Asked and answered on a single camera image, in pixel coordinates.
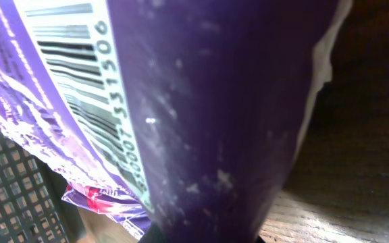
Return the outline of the purple snack package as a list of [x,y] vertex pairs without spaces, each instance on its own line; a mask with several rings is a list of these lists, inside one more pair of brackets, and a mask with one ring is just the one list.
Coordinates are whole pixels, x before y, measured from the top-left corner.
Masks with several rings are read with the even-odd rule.
[[258,242],[351,1],[0,1],[0,130],[164,242]]

